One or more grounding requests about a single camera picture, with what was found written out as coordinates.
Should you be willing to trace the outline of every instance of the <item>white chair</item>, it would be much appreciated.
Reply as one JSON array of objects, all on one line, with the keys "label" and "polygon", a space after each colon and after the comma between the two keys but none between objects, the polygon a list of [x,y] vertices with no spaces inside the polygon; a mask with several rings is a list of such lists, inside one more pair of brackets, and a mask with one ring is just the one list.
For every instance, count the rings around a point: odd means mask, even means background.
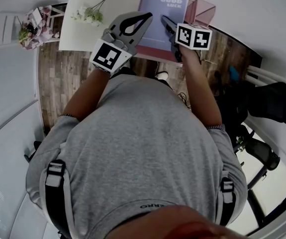
[{"label": "white chair", "polygon": [[[48,17],[46,25],[53,30],[54,19],[64,16],[64,12],[56,8],[52,8],[56,15]],[[19,45],[19,32],[21,22],[26,12],[1,11],[0,12],[0,48]],[[59,38],[51,38],[47,42],[60,41]]]}]

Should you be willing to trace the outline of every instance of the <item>dark floor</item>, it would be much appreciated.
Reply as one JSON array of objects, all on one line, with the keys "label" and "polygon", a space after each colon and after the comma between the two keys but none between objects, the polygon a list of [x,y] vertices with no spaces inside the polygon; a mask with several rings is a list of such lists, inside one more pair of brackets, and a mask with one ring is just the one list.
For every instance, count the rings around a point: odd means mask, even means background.
[{"label": "dark floor", "polygon": [[[62,19],[58,19],[55,21],[54,32],[60,30],[62,25]],[[46,43],[39,49],[39,92],[46,128],[54,125],[73,93],[93,69],[89,62],[89,52],[58,49],[58,42]],[[217,91],[215,71],[220,72],[222,83],[228,84],[230,66],[236,68],[243,79],[248,65],[257,66],[261,63],[258,54],[216,29],[213,29],[210,50],[201,53],[201,60],[214,94]],[[140,58],[133,58],[131,65],[133,71],[141,77],[153,78],[156,72],[167,71],[169,73],[167,81],[176,94],[183,92],[188,98],[185,71],[181,66]]]}]

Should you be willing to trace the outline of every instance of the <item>cable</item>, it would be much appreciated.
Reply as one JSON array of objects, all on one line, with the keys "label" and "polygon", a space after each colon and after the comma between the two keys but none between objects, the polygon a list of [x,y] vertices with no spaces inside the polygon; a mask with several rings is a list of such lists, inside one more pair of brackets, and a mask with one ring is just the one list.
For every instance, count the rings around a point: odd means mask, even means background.
[{"label": "cable", "polygon": [[182,99],[183,103],[187,106],[187,108],[190,110],[191,109],[191,106],[188,106],[187,104],[187,96],[184,92],[180,92],[178,94],[178,96]]}]

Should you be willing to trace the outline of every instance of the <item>notebook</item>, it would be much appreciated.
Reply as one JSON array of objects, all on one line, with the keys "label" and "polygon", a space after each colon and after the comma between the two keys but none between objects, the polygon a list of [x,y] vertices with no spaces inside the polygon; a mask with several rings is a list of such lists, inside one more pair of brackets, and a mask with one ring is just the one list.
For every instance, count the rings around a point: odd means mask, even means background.
[{"label": "notebook", "polygon": [[139,11],[151,12],[153,21],[139,45],[171,51],[169,35],[161,22],[163,15],[175,23],[183,23],[189,0],[141,0]]}]

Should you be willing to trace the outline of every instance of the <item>white table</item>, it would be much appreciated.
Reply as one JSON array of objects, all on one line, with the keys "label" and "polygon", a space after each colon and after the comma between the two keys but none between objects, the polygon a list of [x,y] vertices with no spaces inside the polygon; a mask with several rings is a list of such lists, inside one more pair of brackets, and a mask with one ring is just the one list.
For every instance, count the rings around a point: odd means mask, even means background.
[{"label": "white table", "polygon": [[102,0],[69,0],[62,25],[60,50],[92,51],[104,29],[120,14],[137,11],[140,3],[140,0],[106,0],[101,8],[103,24],[99,27],[76,22],[71,18],[81,6],[92,7],[100,1]]}]

